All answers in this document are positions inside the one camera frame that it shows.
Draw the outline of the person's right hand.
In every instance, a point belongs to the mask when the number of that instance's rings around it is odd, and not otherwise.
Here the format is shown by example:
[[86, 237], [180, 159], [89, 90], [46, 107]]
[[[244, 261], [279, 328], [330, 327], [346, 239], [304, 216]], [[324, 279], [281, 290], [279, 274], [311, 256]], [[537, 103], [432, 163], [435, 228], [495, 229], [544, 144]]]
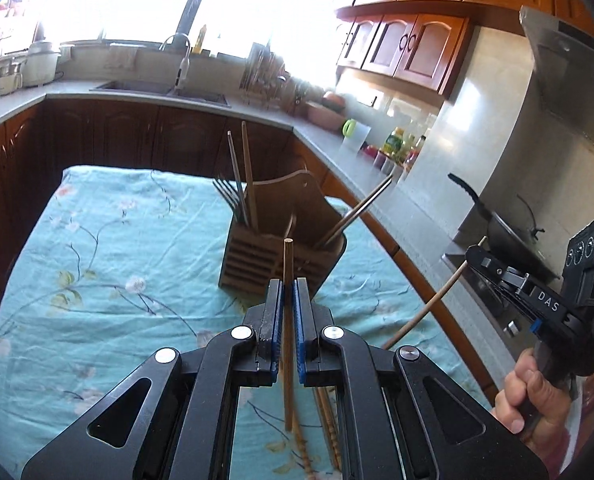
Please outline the person's right hand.
[[544, 378], [532, 349], [525, 349], [520, 354], [513, 370], [504, 378], [504, 387], [495, 397], [491, 415], [512, 434], [519, 434], [526, 427], [526, 420], [520, 413], [520, 405], [525, 400], [536, 408], [541, 418], [522, 440], [545, 460], [564, 439], [572, 401], [565, 391]]

